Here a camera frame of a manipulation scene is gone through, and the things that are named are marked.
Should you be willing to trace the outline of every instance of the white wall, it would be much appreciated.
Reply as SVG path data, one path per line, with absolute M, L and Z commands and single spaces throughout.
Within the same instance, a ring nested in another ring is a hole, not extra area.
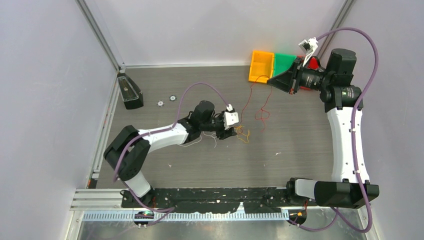
M 379 52 L 378 72 L 364 99 L 362 141 L 371 183 L 380 186 L 371 205 L 387 240 L 424 234 L 423 9 L 424 2 L 416 0 L 357 1 L 343 24 L 368 33 Z M 374 64 L 367 40 L 340 32 L 333 48 L 356 52 L 353 84 L 363 88 Z
M 74 0 L 0 5 L 0 239 L 58 240 L 115 70 Z
M 250 64 L 329 30 L 341 0 L 95 0 L 127 66 Z

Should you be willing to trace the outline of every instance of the yellow bin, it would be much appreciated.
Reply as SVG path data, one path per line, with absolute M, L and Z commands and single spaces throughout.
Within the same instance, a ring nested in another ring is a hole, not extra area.
M 274 53 L 266 51 L 253 51 L 250 63 L 249 82 L 266 84 L 273 76 Z

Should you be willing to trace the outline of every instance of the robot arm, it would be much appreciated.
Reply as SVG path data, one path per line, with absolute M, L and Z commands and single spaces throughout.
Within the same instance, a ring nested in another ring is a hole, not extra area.
M 118 176 L 139 197 L 143 197 L 151 190 L 149 182 L 141 172 L 146 156 L 170 145 L 186 144 L 196 140 L 203 131 L 215 132 L 216 137 L 224 140 L 235 136 L 234 124 L 239 122 L 239 115 L 231 105 L 221 113 L 215 113 L 215 106 L 210 101 L 201 101 L 188 116 L 177 121 L 172 128 L 169 126 L 155 129 L 135 129 L 132 125 L 126 126 L 107 147 L 104 158 L 112 168 L 116 168 L 118 159 L 126 144 L 133 138 L 146 134 L 132 145 L 132 150 L 125 153 L 119 166 Z
M 305 199 L 314 199 L 319 206 L 360 208 L 364 205 L 359 184 L 364 184 L 368 199 L 378 197 L 378 185 L 370 184 L 362 150 L 361 118 L 362 102 L 356 109 L 355 128 L 351 129 L 353 106 L 361 94 L 361 89 L 351 85 L 356 63 L 355 52 L 347 49 L 333 49 L 326 68 L 309 69 L 298 57 L 285 72 L 270 78 L 268 85 L 284 92 L 295 94 L 300 87 L 319 90 L 319 98 L 324 103 L 324 111 L 331 127 L 334 164 L 332 181 L 291 178 L 287 183 L 287 198 L 292 204 L 301 204 Z M 352 134 L 356 135 L 358 172 L 362 182 L 358 182 L 352 151 Z

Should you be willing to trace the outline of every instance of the red object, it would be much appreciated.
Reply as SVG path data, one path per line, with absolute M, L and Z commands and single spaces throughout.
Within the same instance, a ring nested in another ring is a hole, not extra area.
M 320 67 L 320 66 L 318 66 L 317 59 L 316 59 L 315 57 L 312 57 L 312 58 L 309 60 L 308 68 L 313 69 L 313 70 L 316 70 L 316 69 L 318 69 L 319 67 Z

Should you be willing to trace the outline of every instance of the red wire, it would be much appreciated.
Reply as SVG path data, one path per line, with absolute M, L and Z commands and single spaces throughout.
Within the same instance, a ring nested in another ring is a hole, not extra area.
M 266 98 L 265 104 L 254 114 L 254 119 L 261 120 L 262 123 L 263 123 L 263 129 L 261 130 L 261 132 L 265 131 L 265 129 L 267 128 L 267 125 L 265 124 L 264 120 L 269 119 L 270 116 L 271 116 L 271 113 L 269 111 L 265 110 L 264 108 L 267 105 L 268 100 L 270 99 L 272 94 L 273 94 L 273 87 L 271 87 L 271 92 L 269 93 L 268 97 Z M 263 117 L 264 112 L 268 114 L 267 117 Z
M 260 77 L 267 77 L 268 79 L 270 78 L 269 76 L 267 76 L 267 75 L 260 75 L 260 76 L 258 76 L 257 78 L 256 78 L 256 80 L 250 85 L 250 94 L 249 94 L 249 98 L 247 99 L 247 102 L 246 102 L 246 105 L 244 105 L 244 107 L 243 107 L 243 110 L 241 110 L 241 114 L 240 114 L 240 123 L 239 123 L 239 125 L 241 125 L 242 124 L 242 122 L 243 122 L 243 112 L 245 111 L 245 109 L 247 108 L 247 106 L 249 105 L 249 102 L 251 101 L 251 98 L 252 98 L 252 91 L 253 91 L 253 86 L 258 82 L 258 80 L 259 80 L 259 78 Z

